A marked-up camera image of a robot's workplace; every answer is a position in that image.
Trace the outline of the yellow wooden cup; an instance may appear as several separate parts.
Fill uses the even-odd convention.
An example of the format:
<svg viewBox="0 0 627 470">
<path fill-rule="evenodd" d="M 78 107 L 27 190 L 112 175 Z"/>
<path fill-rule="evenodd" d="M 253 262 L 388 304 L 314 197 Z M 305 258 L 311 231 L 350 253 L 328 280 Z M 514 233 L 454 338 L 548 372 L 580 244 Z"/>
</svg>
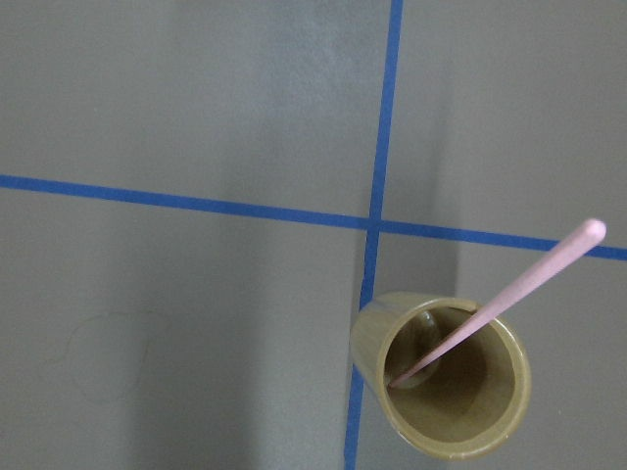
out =
<svg viewBox="0 0 627 470">
<path fill-rule="evenodd" d="M 438 346 L 479 304 L 389 292 L 357 315 L 350 350 L 391 427 L 435 458 L 466 460 L 502 445 L 522 422 L 532 389 L 526 350 L 494 319 L 398 387 L 391 382 Z"/>
</svg>

